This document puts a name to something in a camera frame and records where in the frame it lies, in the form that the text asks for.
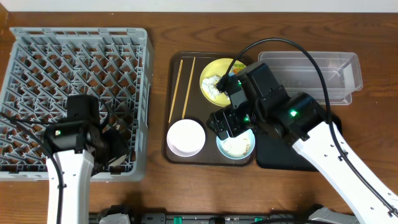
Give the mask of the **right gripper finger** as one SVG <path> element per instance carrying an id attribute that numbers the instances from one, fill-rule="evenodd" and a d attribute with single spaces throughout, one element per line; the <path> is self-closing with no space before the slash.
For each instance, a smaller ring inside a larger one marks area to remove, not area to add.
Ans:
<path id="1" fill-rule="evenodd" d="M 228 134 L 228 129 L 226 127 L 223 126 L 222 122 L 218 122 L 212 119 L 209 119 L 206 122 L 206 126 L 216 134 L 216 136 L 220 139 L 220 140 L 225 140 L 229 137 Z"/>
<path id="2" fill-rule="evenodd" d="M 245 126 L 233 126 L 232 128 L 229 129 L 228 135 L 231 138 L 236 138 L 247 130 L 248 128 Z"/>

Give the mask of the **light blue bowl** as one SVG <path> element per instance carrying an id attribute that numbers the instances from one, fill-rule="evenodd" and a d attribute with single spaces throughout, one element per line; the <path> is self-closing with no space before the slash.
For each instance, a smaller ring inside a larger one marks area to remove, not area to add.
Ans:
<path id="1" fill-rule="evenodd" d="M 228 137 L 225 140 L 216 138 L 216 145 L 225 157 L 233 160 L 244 159 L 251 155 L 255 148 L 255 136 L 251 129 L 248 129 L 239 136 Z"/>

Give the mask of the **aluminium foil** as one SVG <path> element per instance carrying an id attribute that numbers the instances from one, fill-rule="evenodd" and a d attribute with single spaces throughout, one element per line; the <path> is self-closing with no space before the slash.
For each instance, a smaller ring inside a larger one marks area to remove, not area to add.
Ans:
<path id="1" fill-rule="evenodd" d="M 220 77 L 215 75 L 212 77 L 204 78 L 201 83 L 201 88 L 205 92 L 205 95 L 211 99 L 215 100 L 216 97 L 220 94 L 220 91 L 217 89 L 216 84 L 219 82 Z"/>

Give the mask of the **green snack wrapper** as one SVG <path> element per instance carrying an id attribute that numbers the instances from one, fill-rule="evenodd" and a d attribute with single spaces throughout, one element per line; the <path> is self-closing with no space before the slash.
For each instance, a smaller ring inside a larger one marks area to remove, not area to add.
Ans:
<path id="1" fill-rule="evenodd" d="M 234 73 L 234 74 L 237 74 L 237 73 L 239 73 L 242 69 L 244 69 L 246 66 L 244 65 L 244 64 L 234 64 L 233 65 L 233 67 L 232 67 L 232 69 L 231 69 L 231 71 Z"/>

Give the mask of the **wooden chopstick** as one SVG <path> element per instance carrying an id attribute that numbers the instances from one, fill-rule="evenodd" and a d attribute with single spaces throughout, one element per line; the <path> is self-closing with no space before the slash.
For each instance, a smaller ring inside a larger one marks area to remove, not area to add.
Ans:
<path id="1" fill-rule="evenodd" d="M 190 70 L 190 77 L 189 77 L 189 80 L 188 80 L 187 91 L 186 91 L 184 105 L 183 105 L 183 111 L 182 111 L 182 119 L 185 119 L 185 114 L 186 114 L 186 110 L 187 110 L 187 103 L 188 103 L 189 94 L 190 94 L 190 88 L 191 88 L 191 84 L 192 84 L 193 72 L 194 72 L 194 69 L 195 69 L 195 62 L 196 62 L 196 57 L 193 58 L 192 67 L 191 67 L 191 70 Z"/>
<path id="2" fill-rule="evenodd" d="M 169 114 L 168 123 L 170 123 L 171 120 L 172 120 L 172 115 L 173 115 L 174 106 L 175 106 L 175 100 L 176 100 L 176 96 L 177 96 L 177 92 L 178 92 L 178 85 L 179 85 L 180 75 L 181 75 L 181 72 L 182 72 L 182 67 L 183 67 L 183 59 L 180 60 L 180 64 L 179 64 L 179 68 L 178 68 L 177 80 L 176 80 L 176 84 L 175 84 L 175 88 L 174 88 L 172 104 L 171 104 L 171 107 L 170 107 L 170 114 Z"/>

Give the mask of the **white plastic cup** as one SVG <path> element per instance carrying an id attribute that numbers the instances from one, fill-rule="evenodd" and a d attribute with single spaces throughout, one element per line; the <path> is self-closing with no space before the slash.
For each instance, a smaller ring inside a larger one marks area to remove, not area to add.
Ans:
<path id="1" fill-rule="evenodd" d="M 126 154 L 122 155 L 122 156 L 115 157 L 108 162 L 108 166 L 110 166 L 110 167 L 120 166 L 126 160 L 126 157 L 127 157 Z"/>

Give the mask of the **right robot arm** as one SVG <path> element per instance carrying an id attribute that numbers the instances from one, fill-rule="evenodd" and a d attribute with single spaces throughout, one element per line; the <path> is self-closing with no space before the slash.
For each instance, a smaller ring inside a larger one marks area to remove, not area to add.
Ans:
<path id="1" fill-rule="evenodd" d="M 360 223 L 397 223 L 397 195 L 356 155 L 328 111 L 307 93 L 289 96 L 270 68 L 256 62 L 220 80 L 231 105 L 206 125 L 221 140 L 253 129 L 309 161 L 349 205 Z"/>

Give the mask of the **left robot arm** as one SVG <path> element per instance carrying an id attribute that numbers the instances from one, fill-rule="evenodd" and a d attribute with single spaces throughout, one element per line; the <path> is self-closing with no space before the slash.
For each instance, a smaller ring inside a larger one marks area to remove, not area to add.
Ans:
<path id="1" fill-rule="evenodd" d="M 99 103 L 90 95 L 69 96 L 66 117 L 45 129 L 48 223 L 88 223 L 91 176 L 130 153 L 121 133 L 100 120 Z"/>

